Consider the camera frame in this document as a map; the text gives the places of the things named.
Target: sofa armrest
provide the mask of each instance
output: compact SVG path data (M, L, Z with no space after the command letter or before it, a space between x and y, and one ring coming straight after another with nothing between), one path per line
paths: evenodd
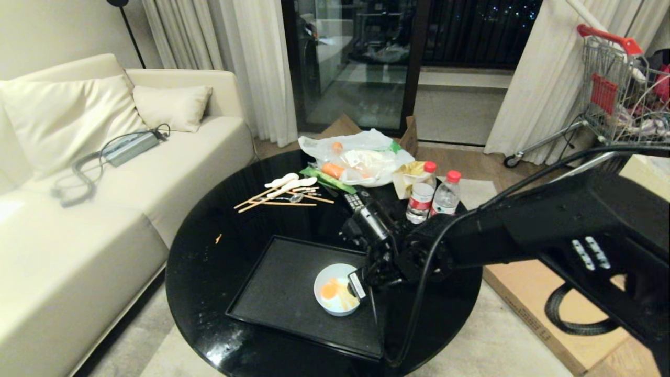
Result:
M237 77L224 70L127 69L134 85L151 88L212 87L206 115L240 117L246 120L237 87Z

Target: cart wheel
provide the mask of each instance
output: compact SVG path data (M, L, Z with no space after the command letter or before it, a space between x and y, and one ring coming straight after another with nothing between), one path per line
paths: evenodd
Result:
M521 161L521 157L513 154L512 156L505 157L505 161L502 164L507 168L516 168L519 165L519 161Z

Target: shopping cart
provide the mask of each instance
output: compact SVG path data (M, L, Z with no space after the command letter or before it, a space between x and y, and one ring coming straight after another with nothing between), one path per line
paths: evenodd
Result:
M623 38L584 24L584 81L578 95L580 114L560 131L505 158L515 167L524 154L581 127L590 128L605 145L670 145L670 74L649 68L649 62L632 38ZM573 169L577 174L599 165L616 152L602 154Z

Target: white bowl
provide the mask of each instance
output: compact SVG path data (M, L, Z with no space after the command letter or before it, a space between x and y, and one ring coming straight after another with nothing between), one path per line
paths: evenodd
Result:
M333 299L329 300L321 295L321 288L328 284L331 279L337 280L340 288L343 286L346 290L348 284L347 276L354 271L356 271L354 266L338 263L331 264L324 268L316 276L316 279L314 280L314 297L316 297L316 301L319 302L319 305L321 305L321 307L329 314L336 317L344 317L345 315L353 313L360 306L360 301L356 297L351 296L348 292L346 294L353 298L355 305L350 305L346 301L343 301L340 298L341 294L337 294Z

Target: red bottle cap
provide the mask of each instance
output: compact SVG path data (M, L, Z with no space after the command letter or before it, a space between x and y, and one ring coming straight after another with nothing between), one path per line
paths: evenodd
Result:
M460 172L457 170L449 170L449 172L447 172L447 180L451 183L458 183L460 180Z
M424 172L434 173L437 168L438 168L437 164L435 164L435 162L432 161L426 161L425 164L423 164Z

